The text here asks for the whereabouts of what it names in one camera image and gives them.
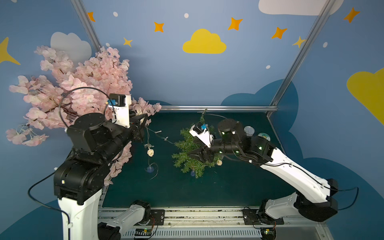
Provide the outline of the small green christmas tree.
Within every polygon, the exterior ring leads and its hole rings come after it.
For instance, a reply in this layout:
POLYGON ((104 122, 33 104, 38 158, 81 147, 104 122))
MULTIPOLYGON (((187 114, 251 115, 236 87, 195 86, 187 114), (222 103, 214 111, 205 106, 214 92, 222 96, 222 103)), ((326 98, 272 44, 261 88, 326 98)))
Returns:
POLYGON ((198 137, 192 136, 190 128, 183 128, 180 131, 183 139, 175 142, 179 152, 172 155, 174 166, 179 168, 182 173, 190 173, 194 178, 203 176, 206 168, 213 168, 223 164, 224 156, 222 154, 213 154, 207 159, 200 159, 198 153, 194 150, 200 150, 203 144, 198 137))

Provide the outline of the string lights with rattan balls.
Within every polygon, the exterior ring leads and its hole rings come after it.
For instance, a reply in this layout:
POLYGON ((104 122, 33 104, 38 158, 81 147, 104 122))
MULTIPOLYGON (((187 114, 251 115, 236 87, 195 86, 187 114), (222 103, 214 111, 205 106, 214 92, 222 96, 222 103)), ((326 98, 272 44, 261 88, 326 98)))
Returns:
MULTIPOLYGON (((205 123, 204 115, 200 117, 200 126, 203 126, 202 130, 214 130, 212 126, 208 126, 205 123)), ((194 178, 200 178, 203 176, 205 168, 212 168, 215 166, 223 165, 224 155, 222 154, 214 154, 213 161, 203 160, 203 162, 196 160, 188 155, 188 152, 198 149, 200 147, 199 143, 196 143, 195 140, 199 140, 198 137, 193 137, 190 133, 190 128, 184 128, 180 130, 180 134, 183 137, 183 140, 172 143, 166 137, 160 137, 166 142, 176 146, 179 150, 178 153, 172 154, 172 159, 174 161, 174 166, 176 168, 180 168, 182 173, 190 173, 190 175, 194 178)), ((145 144, 145 148, 147 148, 147 155, 153 157, 155 154, 154 146, 150 144, 150 132, 155 133, 155 131, 150 130, 146 127, 147 131, 147 144, 145 144)))

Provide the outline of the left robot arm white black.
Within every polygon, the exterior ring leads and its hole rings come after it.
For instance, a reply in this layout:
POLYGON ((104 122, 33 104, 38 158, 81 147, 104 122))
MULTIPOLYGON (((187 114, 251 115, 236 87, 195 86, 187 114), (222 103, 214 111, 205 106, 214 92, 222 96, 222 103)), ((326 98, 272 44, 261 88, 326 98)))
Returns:
POLYGON ((101 113, 91 113, 68 128, 73 148, 54 174, 65 240, 119 240, 134 225, 151 222, 150 204, 134 201, 117 218, 98 223, 99 200, 110 164, 129 142, 143 139, 147 118, 146 114, 135 116, 125 128, 107 121, 101 113))

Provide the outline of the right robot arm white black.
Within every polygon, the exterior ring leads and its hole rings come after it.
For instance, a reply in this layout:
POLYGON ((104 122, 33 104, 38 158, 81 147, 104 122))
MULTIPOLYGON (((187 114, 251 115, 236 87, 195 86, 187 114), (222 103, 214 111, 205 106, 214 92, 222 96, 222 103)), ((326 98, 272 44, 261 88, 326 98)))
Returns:
POLYGON ((333 195, 338 190, 334 179, 323 179, 295 163, 279 148, 261 136, 249 136, 239 121, 219 122, 220 138, 216 139, 207 125, 198 122, 189 133, 198 149, 188 156, 202 163, 212 163, 216 155, 235 155, 239 160, 257 165, 291 185, 296 191, 284 198, 264 200, 257 211, 259 222, 272 225, 283 217, 302 216, 314 222, 324 222, 338 213, 333 195))

